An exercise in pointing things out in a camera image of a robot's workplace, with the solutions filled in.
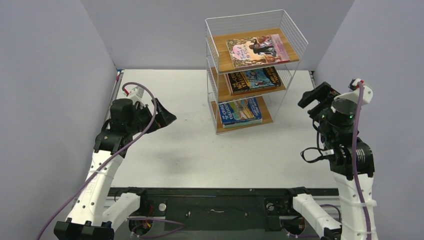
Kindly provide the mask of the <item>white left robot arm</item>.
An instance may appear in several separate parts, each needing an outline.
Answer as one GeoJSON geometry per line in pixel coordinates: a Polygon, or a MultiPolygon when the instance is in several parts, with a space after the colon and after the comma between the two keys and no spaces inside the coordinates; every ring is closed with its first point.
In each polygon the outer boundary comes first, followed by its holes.
{"type": "Polygon", "coordinates": [[[142,191],[125,193],[111,210],[104,210],[104,206],[114,176],[135,142],[134,136],[155,132],[177,119],[157,98],[151,102],[153,112],[139,100],[120,98],[112,102],[110,117],[95,138],[90,170],[74,197],[76,202],[66,220],[54,226],[57,239],[112,240],[130,213],[143,215],[149,210],[142,191]]]}

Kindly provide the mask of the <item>white wire wooden shelf rack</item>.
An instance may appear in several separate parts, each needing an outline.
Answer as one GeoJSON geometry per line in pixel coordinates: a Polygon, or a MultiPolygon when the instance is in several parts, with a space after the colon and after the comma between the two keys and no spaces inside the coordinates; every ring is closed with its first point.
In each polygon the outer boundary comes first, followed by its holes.
{"type": "Polygon", "coordinates": [[[272,123],[308,41],[283,10],[207,18],[208,103],[217,133],[272,123]]]}

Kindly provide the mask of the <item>blue 91-storey treehouse book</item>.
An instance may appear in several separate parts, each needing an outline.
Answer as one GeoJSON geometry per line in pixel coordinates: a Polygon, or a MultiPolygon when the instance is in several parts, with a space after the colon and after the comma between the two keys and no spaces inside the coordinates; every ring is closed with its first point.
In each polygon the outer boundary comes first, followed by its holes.
{"type": "Polygon", "coordinates": [[[237,122],[263,122],[262,113],[255,97],[218,104],[221,124],[237,122]]]}

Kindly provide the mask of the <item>yellow Brideshead Revisited book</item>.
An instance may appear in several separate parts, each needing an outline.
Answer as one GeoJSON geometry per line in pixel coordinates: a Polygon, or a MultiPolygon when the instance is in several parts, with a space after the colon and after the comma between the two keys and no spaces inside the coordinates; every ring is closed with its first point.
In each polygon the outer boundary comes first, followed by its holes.
{"type": "Polygon", "coordinates": [[[236,127],[242,127],[242,126],[250,126],[250,125],[255,125],[255,124],[261,124],[261,121],[244,121],[244,122],[233,122],[233,123],[229,123],[229,124],[222,124],[222,127],[224,129],[229,129],[229,128],[236,128],[236,127]]]}

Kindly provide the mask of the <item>black 169-storey treehouse book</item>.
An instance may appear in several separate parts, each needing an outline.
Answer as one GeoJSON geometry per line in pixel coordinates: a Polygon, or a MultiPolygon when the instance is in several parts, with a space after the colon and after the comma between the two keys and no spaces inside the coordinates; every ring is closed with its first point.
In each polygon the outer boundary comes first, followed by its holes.
{"type": "Polygon", "coordinates": [[[282,86],[282,80],[273,66],[227,73],[225,79],[231,95],[273,90],[282,86]]]}

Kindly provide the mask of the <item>pink book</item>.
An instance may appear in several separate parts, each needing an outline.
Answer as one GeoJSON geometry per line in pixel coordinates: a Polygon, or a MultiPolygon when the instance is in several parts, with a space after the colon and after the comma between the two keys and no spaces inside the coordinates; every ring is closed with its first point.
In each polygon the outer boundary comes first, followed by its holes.
{"type": "Polygon", "coordinates": [[[226,46],[235,69],[286,63],[291,60],[279,34],[228,39],[226,46]]]}

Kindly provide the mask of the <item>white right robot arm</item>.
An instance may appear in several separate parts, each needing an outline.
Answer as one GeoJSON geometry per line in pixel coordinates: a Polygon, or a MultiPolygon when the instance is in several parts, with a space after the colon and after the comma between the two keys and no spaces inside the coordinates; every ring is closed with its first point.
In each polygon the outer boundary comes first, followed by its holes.
{"type": "Polygon", "coordinates": [[[340,201],[340,220],[331,217],[305,187],[288,190],[282,199],[283,209],[297,213],[311,225],[321,240],[376,240],[378,238],[373,199],[375,176],[371,147],[361,140],[361,109],[373,98],[373,90],[362,79],[349,83],[349,91],[340,93],[323,82],[305,92],[298,106],[308,110],[317,133],[318,160],[327,160],[336,182],[340,201]]]}

